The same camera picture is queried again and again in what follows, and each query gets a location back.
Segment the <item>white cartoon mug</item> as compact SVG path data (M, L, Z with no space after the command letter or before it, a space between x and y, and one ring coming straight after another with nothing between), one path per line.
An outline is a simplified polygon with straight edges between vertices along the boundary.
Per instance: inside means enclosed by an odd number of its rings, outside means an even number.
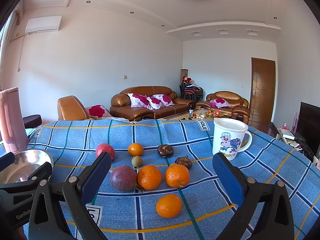
M252 143L248 125L231 118L214 118L212 154L222 153L228 160L247 150Z

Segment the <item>red floral cushion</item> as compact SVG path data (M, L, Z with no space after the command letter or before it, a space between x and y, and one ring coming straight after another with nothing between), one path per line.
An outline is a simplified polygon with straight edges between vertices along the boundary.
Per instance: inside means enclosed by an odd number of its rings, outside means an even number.
M86 107L85 110L86 110L86 113L88 114L88 116L93 119L112 117L112 115L109 113L109 111L103 105L95 105L95 106L91 106L91 107Z

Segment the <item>dark stool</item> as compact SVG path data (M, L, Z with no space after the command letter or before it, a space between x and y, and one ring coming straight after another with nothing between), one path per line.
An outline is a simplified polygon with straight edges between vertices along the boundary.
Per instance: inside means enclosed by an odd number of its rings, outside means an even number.
M39 114L23 117L25 128L37 128L42 124L42 118Z

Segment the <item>steel round bowl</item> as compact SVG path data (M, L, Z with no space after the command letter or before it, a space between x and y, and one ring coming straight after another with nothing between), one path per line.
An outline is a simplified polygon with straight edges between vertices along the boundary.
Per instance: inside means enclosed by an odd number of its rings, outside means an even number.
M34 177L33 173L45 163L50 163L49 177L51 177L54 162L48 152L28 149L15 153L14 163L1 171L1 184L27 181L30 176Z

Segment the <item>mandarin orange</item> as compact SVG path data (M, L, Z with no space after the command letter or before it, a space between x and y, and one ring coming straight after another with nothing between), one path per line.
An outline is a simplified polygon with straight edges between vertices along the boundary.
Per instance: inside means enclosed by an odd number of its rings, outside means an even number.
M172 188L181 188L186 186L190 180L189 170L176 163L170 164L165 171L165 181Z
M144 190L154 190L162 181L160 170L154 165L142 167L137 174L137 183Z

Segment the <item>tall patterned vase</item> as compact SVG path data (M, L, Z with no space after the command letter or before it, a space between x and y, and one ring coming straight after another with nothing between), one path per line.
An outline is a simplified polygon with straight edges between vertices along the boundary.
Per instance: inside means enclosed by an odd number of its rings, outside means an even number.
M181 69L181 82L185 82L188 79L188 70Z

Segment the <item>white wall air conditioner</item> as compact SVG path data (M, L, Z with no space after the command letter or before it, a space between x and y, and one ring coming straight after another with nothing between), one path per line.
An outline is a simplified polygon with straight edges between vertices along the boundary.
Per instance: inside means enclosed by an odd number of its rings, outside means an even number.
M35 34L59 31L62 16L48 16L29 19L25 27L25 34Z

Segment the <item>red pomegranate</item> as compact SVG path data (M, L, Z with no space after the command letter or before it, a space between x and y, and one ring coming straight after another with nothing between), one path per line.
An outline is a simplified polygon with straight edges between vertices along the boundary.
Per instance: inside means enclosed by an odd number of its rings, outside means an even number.
M100 144L95 150L95 156L99 157L99 155L103 152L108 153L112 161L115 159L115 156L116 156L115 150L110 144L107 144L107 143Z

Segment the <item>stacked chairs with clothes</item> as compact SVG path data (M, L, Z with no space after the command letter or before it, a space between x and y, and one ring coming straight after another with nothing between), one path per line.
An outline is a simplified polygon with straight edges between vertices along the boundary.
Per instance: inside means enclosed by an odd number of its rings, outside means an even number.
M181 78L179 85L180 95L183 99L192 100L194 102L200 102L204 98L203 89L193 83L193 80L187 76Z

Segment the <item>small smooth orange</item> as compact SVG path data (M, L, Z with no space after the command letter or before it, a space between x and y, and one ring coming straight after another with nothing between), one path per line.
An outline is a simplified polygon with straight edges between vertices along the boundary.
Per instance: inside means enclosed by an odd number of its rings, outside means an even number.
M139 143L133 143L128 147L127 151L129 152L130 155L132 155L134 157L141 156L144 152L144 148Z

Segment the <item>floral pillow right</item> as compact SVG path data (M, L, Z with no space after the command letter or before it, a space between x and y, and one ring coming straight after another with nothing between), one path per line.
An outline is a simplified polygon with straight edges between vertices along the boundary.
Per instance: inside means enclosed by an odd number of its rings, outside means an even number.
M147 96L147 100L154 110L174 105L173 101L167 94L155 94L152 96Z

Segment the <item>purple red onion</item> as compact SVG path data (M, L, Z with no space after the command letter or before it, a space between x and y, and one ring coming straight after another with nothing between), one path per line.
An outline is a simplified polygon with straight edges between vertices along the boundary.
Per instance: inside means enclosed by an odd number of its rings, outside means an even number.
M137 174L132 167L119 165L110 175L110 184L118 192L130 192L137 186Z

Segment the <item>cluttered coffee table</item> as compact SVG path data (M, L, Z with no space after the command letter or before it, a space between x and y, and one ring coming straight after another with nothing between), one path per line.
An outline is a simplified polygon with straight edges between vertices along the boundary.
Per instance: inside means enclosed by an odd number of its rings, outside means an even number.
M166 116L164 118L160 118L162 121L168 121L168 120L213 120L214 118L230 118L231 113L227 113L226 111L223 111L221 109L204 109L199 108L193 110L192 114L189 114L189 112L180 113L180 114L174 114L171 116Z

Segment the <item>dark mangosteen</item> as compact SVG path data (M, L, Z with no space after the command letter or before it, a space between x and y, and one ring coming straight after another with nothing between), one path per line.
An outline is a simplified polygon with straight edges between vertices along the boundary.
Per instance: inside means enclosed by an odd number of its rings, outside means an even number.
M176 164L179 164L179 165L183 165L183 166L185 166L187 169L191 169L191 167L192 167L192 165L193 165L193 162L189 159L188 156L178 157L178 158L175 160L175 163L176 163Z
M174 155L174 149L171 145L159 145L157 148L158 155L162 158L169 158Z

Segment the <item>small yellow-green fruit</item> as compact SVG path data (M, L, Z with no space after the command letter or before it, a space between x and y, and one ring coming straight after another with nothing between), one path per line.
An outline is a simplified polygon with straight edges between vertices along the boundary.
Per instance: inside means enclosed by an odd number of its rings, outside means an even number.
M131 163L134 167L141 167L143 164L143 159L140 156L134 156Z

